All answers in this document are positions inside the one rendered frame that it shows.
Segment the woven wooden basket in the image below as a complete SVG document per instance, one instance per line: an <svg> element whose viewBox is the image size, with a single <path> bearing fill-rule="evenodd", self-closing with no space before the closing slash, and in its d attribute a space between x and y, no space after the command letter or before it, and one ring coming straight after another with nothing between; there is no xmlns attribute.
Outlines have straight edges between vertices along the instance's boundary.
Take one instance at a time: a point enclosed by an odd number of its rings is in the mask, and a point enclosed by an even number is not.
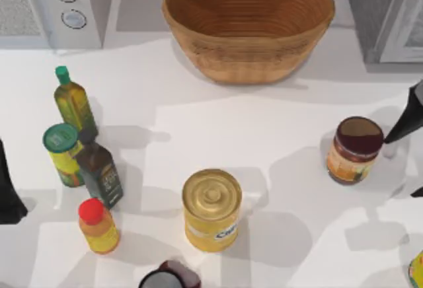
<svg viewBox="0 0 423 288"><path fill-rule="evenodd" d="M273 83L311 54L335 14L334 0L163 0L185 56L207 78Z"/></svg>

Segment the grey cabinet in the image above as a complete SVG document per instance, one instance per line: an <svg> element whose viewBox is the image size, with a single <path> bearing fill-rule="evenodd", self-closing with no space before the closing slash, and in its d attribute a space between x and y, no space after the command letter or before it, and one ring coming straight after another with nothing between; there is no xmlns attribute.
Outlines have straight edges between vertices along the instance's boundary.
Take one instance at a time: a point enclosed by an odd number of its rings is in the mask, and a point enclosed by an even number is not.
<svg viewBox="0 0 423 288"><path fill-rule="evenodd" d="M348 0L367 64L423 64L423 0Z"/></svg>

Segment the dark green bottle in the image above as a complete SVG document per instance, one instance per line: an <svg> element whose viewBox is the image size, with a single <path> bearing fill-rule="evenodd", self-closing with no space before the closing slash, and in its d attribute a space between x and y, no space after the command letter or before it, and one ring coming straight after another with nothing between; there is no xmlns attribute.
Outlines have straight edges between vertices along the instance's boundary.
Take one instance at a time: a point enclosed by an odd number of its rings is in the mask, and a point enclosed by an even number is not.
<svg viewBox="0 0 423 288"><path fill-rule="evenodd" d="M79 133L83 148L76 154L80 172L92 198L99 199L112 209L123 197L123 187L112 154L96 142L95 131L83 129Z"/></svg>

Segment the red-capped yellow bottle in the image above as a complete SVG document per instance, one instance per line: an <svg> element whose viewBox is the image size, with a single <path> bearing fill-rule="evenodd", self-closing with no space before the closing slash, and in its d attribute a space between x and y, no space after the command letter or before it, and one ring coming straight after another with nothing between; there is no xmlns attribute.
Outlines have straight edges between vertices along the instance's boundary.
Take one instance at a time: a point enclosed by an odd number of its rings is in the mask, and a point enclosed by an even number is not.
<svg viewBox="0 0 423 288"><path fill-rule="evenodd" d="M78 208L79 227L89 248L96 254L108 254L120 241L120 233L109 210L97 198L82 202Z"/></svg>

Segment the yellow can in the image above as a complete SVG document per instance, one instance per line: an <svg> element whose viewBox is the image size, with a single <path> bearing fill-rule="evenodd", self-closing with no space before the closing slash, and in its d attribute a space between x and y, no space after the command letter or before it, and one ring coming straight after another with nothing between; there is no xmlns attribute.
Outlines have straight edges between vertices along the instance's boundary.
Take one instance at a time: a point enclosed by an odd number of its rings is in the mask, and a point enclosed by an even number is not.
<svg viewBox="0 0 423 288"><path fill-rule="evenodd" d="M184 228L189 242L203 252L221 252L238 235L242 189L228 172L208 168L184 183Z"/></svg>

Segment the green-lidded yellow canister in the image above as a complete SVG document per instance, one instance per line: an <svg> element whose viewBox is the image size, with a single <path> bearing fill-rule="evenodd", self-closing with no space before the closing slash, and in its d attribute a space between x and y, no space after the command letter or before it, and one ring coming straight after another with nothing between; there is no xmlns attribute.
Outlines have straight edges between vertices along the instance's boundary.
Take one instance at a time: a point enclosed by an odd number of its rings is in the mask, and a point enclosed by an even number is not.
<svg viewBox="0 0 423 288"><path fill-rule="evenodd" d="M67 123L49 127L42 142L64 186L76 188L85 184L76 161L76 155L83 149L77 129Z"/></svg>

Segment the green-capped olive oil bottle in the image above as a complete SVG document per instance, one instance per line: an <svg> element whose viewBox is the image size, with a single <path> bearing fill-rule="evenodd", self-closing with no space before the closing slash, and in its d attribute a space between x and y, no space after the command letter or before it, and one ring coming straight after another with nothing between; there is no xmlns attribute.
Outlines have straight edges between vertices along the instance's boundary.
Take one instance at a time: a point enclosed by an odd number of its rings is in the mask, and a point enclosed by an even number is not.
<svg viewBox="0 0 423 288"><path fill-rule="evenodd" d="M54 100L65 123L73 125L78 132L87 132L93 137L98 128L85 89L74 83L66 66L55 69L59 86L54 91Z"/></svg>

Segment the dark red and white cup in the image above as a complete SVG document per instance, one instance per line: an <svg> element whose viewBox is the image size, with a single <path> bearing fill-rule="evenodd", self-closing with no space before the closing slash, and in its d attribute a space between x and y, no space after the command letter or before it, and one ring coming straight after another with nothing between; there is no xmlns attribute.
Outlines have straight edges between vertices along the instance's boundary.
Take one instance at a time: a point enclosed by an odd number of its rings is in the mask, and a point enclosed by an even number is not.
<svg viewBox="0 0 423 288"><path fill-rule="evenodd" d="M166 260L140 281L138 288L202 288L200 276L178 260Z"/></svg>

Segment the dark red-lidded jar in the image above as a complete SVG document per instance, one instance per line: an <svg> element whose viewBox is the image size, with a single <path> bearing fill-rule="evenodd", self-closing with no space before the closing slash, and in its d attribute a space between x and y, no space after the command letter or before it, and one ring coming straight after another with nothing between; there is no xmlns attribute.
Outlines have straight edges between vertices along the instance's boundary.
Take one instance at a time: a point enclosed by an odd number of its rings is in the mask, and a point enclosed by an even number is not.
<svg viewBox="0 0 423 288"><path fill-rule="evenodd" d="M327 154L331 178L343 185L361 182L372 168L383 141L383 130L373 120L362 116L342 120Z"/></svg>

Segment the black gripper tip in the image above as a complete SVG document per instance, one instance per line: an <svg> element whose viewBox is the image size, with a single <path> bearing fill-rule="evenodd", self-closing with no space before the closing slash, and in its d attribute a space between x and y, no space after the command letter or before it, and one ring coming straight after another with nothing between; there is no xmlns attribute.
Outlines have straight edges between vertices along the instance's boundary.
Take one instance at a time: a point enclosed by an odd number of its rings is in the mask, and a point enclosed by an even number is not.
<svg viewBox="0 0 423 288"><path fill-rule="evenodd" d="M13 186L0 139L0 225L16 225L27 214L28 210Z"/></svg>

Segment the yellow and green round object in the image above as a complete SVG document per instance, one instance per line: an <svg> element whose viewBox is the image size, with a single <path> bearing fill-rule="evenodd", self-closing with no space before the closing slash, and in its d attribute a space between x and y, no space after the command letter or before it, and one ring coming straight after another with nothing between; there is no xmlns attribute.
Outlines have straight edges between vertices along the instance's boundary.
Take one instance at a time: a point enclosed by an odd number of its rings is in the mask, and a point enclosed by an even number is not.
<svg viewBox="0 0 423 288"><path fill-rule="evenodd" d="M413 288L423 288L423 250L411 261L408 278Z"/></svg>

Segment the pale microwave oven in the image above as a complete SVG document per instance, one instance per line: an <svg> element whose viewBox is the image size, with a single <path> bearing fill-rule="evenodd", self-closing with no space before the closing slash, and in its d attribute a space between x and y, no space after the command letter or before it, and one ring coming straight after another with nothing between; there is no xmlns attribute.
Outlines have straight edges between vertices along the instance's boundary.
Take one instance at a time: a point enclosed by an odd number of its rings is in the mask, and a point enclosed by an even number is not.
<svg viewBox="0 0 423 288"><path fill-rule="evenodd" d="M0 0L0 49L85 50L102 47L112 0ZM61 20L76 9L87 25L74 30Z"/></svg>

